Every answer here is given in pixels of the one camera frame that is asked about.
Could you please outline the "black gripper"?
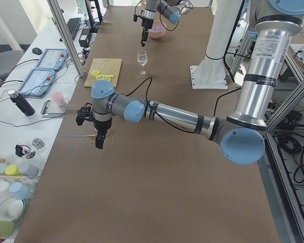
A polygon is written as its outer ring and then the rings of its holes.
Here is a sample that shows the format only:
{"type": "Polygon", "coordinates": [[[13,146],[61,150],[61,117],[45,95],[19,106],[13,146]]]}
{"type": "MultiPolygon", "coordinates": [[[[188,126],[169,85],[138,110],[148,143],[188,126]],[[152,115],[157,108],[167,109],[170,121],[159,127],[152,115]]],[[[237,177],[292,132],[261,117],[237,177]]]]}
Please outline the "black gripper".
{"type": "Polygon", "coordinates": [[[95,147],[98,149],[103,149],[104,137],[107,131],[111,128],[112,119],[106,121],[94,121],[94,128],[97,130],[97,136],[95,138],[95,147]]]}
{"type": "Polygon", "coordinates": [[[141,46],[142,47],[145,47],[145,43],[146,43],[147,38],[148,38],[148,30],[152,29],[153,23],[154,23],[153,19],[142,17],[141,26],[144,28],[142,30],[142,34],[141,34],[141,46]]]}

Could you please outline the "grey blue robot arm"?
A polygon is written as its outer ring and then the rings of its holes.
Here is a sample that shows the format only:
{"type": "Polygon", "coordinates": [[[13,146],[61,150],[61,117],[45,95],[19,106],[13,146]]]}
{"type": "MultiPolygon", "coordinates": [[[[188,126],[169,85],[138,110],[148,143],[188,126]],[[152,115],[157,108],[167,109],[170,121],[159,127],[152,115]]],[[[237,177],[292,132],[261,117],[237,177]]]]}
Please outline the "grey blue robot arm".
{"type": "Polygon", "coordinates": [[[252,1],[249,25],[257,39],[244,76],[235,110],[226,119],[206,117],[147,98],[129,97],[111,82],[92,85],[91,117],[97,129],[96,147],[102,148],[112,116],[137,123],[143,117],[162,120],[182,131],[201,134],[217,143],[221,153],[238,165],[250,165],[264,154],[264,114],[277,84],[291,38],[304,23],[304,1],[252,1]]]}
{"type": "Polygon", "coordinates": [[[194,6],[191,1],[146,1],[145,8],[139,15],[134,14],[133,20],[137,18],[142,20],[143,28],[141,35],[141,46],[145,47],[148,31],[152,29],[155,14],[165,17],[171,24],[177,25],[182,15],[187,14],[194,6]]]}

